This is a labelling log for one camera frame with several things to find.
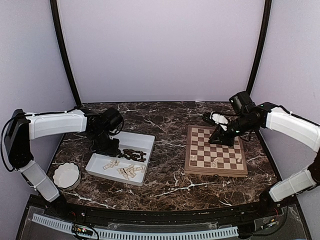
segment white wall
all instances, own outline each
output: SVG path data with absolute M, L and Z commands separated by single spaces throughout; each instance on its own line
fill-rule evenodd
M 320 4 L 272 2 L 270 22 L 252 98 L 272 102 L 320 123 Z M 315 153 L 281 133 L 264 139 L 283 178 L 311 164 Z M 320 239 L 320 188 L 298 196 L 313 239 Z
M 264 0 L 68 0 L 83 102 L 228 101 L 246 89 Z
M 59 111 L 75 105 L 64 71 L 49 0 L 1 1 L 0 127 L 15 109 Z M 45 170 L 61 136 L 32 143 L 32 153 Z M 0 239 L 16 239 L 29 194 L 22 176 L 0 162 Z

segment marble table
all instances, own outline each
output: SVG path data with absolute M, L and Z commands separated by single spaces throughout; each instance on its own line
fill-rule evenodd
M 186 211 L 236 206 L 257 202 L 259 194 L 277 181 L 264 150 L 253 133 L 243 142 L 248 176 L 206 176 L 184 172 L 188 125 L 208 126 L 205 112 L 233 113 L 228 102 L 128 102 L 89 103 L 98 113 L 118 109 L 125 119 L 123 131 L 155 136 L 153 153 L 143 186 L 134 186 L 89 175 L 85 168 L 92 155 L 91 142 L 80 133 L 68 133 L 49 168 L 63 163 L 79 166 L 82 180 L 64 191 L 70 203 L 136 211 Z

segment white tray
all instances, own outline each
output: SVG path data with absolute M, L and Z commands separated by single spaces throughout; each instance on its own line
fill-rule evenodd
M 120 140 L 119 149 L 121 151 L 123 149 L 132 149 L 137 151 L 143 151 L 144 153 L 146 153 L 146 155 L 143 156 L 146 159 L 145 162 L 138 162 L 133 160 L 127 160 L 125 158 L 105 156 L 94 153 L 92 154 L 90 161 L 85 167 L 85 170 L 90 175 L 94 175 L 104 179 L 109 179 L 125 184 L 142 186 L 144 184 L 151 153 L 154 148 L 155 136 L 131 132 L 120 132 L 118 135 L 115 136 L 115 138 Z M 119 161 L 118 166 L 114 166 L 113 168 L 107 168 L 106 170 L 104 170 L 103 167 L 106 164 L 109 164 L 111 160 Z M 127 180 L 124 176 L 119 174 L 117 169 L 126 168 L 130 165 L 134 165 L 135 168 L 145 165 L 145 171 L 143 173 L 141 171 L 137 171 L 135 172 L 136 176 L 134 178 L 128 176 L 129 180 Z

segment chessboard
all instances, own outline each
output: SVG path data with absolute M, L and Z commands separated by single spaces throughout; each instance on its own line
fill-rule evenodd
M 214 127 L 188 126 L 184 170 L 187 174 L 245 177 L 248 175 L 242 140 L 233 146 L 210 144 Z

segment scalloped white bowl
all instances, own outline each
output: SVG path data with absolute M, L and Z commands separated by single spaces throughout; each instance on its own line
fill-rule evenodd
M 79 167 L 74 163 L 66 162 L 54 171 L 53 182 L 60 189 L 73 190 L 79 185 L 80 181 Z

